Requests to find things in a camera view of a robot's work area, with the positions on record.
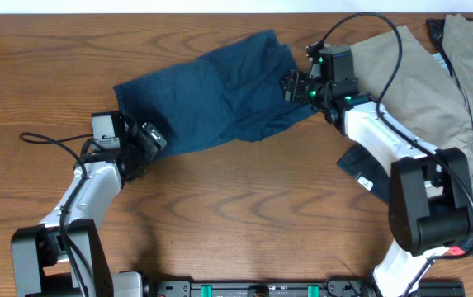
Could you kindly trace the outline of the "navy blue denim shorts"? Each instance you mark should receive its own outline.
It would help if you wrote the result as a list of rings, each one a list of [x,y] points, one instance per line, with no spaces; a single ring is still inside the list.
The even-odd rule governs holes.
[[[282,95],[281,79],[294,69],[289,46],[267,30],[118,84],[114,92],[121,110],[167,140],[156,157],[163,159],[235,139],[261,141],[312,116],[309,106]]]

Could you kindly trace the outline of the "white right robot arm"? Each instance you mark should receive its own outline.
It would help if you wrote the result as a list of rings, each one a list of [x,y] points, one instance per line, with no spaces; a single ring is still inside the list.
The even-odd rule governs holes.
[[[388,114],[355,78],[296,70],[281,80],[284,99],[311,106],[357,142],[390,178],[388,220],[394,237],[384,260],[360,287],[363,296],[410,296],[436,262],[451,260],[462,239],[472,244],[473,198],[466,155],[423,141]]]

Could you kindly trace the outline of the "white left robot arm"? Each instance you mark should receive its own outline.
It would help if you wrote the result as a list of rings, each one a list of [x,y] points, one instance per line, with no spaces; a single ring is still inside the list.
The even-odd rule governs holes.
[[[37,225],[12,235],[19,296],[146,296],[139,271],[111,272],[98,229],[124,185],[141,177],[167,141],[149,122],[92,124],[74,154],[73,180]]]

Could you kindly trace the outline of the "beige khaki shorts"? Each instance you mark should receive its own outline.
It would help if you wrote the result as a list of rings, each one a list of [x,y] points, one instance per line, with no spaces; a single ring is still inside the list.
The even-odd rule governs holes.
[[[352,46],[355,73],[365,92],[383,97],[390,114],[421,139],[467,156],[473,190],[473,21],[444,20],[442,65],[407,26]]]

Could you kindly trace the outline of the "black garment with white tag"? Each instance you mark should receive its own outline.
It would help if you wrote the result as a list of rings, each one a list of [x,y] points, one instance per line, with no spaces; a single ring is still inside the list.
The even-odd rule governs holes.
[[[390,200],[390,177],[376,159],[360,144],[354,144],[337,165],[384,203]]]

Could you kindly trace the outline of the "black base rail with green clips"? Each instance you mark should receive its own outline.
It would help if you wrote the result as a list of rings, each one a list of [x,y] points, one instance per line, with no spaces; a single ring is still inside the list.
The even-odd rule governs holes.
[[[323,282],[251,283],[166,280],[145,286],[152,297],[362,297],[378,296],[361,279],[331,278]]]

